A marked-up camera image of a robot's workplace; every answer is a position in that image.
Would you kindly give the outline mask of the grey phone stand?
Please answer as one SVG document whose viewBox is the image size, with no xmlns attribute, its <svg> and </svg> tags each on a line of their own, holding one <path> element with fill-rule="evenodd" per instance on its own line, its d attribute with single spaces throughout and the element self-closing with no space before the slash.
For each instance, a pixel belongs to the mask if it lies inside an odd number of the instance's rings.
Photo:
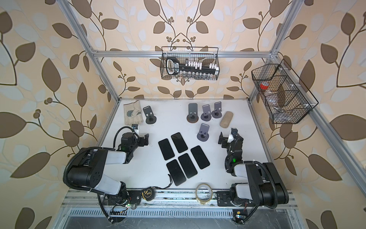
<svg viewBox="0 0 366 229">
<path fill-rule="evenodd" d="M 202 109 L 203 113 L 201 114 L 201 119 L 206 122 L 210 121 L 212 119 L 210 105 L 209 104 L 203 105 Z"/>
</svg>

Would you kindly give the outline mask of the phone with purple case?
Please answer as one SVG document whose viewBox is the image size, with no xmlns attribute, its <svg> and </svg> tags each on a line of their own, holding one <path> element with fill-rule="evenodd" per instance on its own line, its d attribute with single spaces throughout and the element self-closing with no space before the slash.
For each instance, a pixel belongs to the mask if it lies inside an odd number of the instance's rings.
<svg viewBox="0 0 366 229">
<path fill-rule="evenodd" d="M 166 166 L 176 186 L 180 186 L 186 182 L 186 177 L 176 159 L 168 162 Z"/>
</svg>

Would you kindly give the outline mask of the black phone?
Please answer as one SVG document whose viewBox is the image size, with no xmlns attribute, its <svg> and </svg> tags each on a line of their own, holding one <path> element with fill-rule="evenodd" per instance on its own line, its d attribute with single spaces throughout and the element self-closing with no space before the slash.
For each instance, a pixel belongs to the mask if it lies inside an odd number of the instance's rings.
<svg viewBox="0 0 366 229">
<path fill-rule="evenodd" d="M 188 150 L 188 146 L 187 146 L 186 142 L 184 141 L 181 133 L 178 132 L 178 133 L 171 135 L 171 139 L 172 139 L 178 153 L 183 153 Z"/>
<path fill-rule="evenodd" d="M 174 158 L 174 156 L 175 156 L 174 151 L 167 138 L 159 141 L 158 145 L 159 145 L 159 148 L 161 150 L 161 153 L 162 153 L 165 161 L 168 161 L 168 160 Z"/>
<path fill-rule="evenodd" d="M 191 153 L 200 169 L 205 169 L 210 166 L 210 162 L 200 146 L 192 148 Z"/>
</svg>

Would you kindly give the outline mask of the dark grey back stand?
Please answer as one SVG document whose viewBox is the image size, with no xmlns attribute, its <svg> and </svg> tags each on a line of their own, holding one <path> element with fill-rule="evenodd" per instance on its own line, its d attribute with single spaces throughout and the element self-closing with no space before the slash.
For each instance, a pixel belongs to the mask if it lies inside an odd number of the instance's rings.
<svg viewBox="0 0 366 229">
<path fill-rule="evenodd" d="M 150 106 L 146 106 L 143 108 L 143 112 L 145 114 L 145 122 L 146 124 L 149 124 L 149 125 L 152 125 L 156 122 L 157 118 L 156 116 L 154 115 L 153 111 L 152 111 L 152 108 Z"/>
</svg>

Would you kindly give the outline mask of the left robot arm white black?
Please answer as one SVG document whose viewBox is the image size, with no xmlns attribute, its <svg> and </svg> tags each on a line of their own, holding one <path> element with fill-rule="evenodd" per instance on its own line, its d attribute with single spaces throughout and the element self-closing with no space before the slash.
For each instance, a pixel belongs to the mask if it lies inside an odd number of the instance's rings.
<svg viewBox="0 0 366 229">
<path fill-rule="evenodd" d="M 126 184 L 106 175 L 105 166 L 128 164 L 135 150 L 147 145 L 149 134 L 139 136 L 137 124 L 121 127 L 114 136 L 112 148 L 81 148 L 66 165 L 63 182 L 71 189 L 107 195 L 124 203 L 129 199 Z"/>
</svg>

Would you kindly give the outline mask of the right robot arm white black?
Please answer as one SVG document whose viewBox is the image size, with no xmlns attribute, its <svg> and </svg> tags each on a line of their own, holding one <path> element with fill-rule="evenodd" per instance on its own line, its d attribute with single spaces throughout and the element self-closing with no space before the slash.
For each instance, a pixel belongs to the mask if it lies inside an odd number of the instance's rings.
<svg viewBox="0 0 366 229">
<path fill-rule="evenodd" d="M 241 177 L 244 183 L 234 183 L 229 189 L 232 205 L 241 206 L 251 202 L 255 206 L 275 209 L 289 202 L 289 193 L 272 162 L 261 163 L 256 160 L 243 160 L 243 142 L 236 128 L 228 137 L 220 133 L 218 144 L 226 149 L 225 170 L 234 177 Z"/>
</svg>

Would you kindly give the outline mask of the phone with green case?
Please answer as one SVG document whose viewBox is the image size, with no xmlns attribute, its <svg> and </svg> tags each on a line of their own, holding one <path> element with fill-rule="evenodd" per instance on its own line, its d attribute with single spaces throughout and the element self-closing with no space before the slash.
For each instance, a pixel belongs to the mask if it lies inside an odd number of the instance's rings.
<svg viewBox="0 0 366 229">
<path fill-rule="evenodd" d="M 192 178 L 198 174 L 191 158 L 187 153 L 178 157 L 178 160 L 183 168 L 183 171 L 187 178 Z"/>
</svg>

